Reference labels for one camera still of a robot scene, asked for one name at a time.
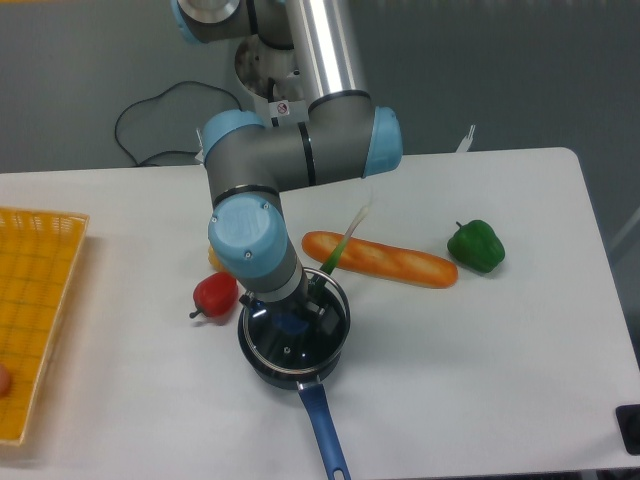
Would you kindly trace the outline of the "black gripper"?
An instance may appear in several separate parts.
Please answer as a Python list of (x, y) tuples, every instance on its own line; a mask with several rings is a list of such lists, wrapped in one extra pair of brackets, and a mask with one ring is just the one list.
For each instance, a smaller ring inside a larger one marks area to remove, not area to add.
[(298, 281), (296, 288), (278, 301), (266, 302), (247, 293), (241, 295), (239, 302), (249, 319), (277, 330), (307, 330), (315, 325), (323, 335), (337, 335), (342, 324), (339, 301), (335, 297), (323, 297), (318, 301), (309, 292), (309, 277), (305, 270), (295, 279)]

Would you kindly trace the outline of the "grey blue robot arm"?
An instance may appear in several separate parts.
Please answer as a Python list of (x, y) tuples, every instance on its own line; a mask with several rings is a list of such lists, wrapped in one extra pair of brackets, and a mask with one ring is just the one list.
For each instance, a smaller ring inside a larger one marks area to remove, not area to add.
[(176, 1), (172, 9), (195, 42), (256, 35), (294, 54), (305, 121), (272, 126), (229, 110), (202, 130), (212, 248), (258, 301), (293, 310), (308, 300), (307, 277), (281, 193), (395, 169), (403, 155), (397, 117), (370, 98), (343, 1)]

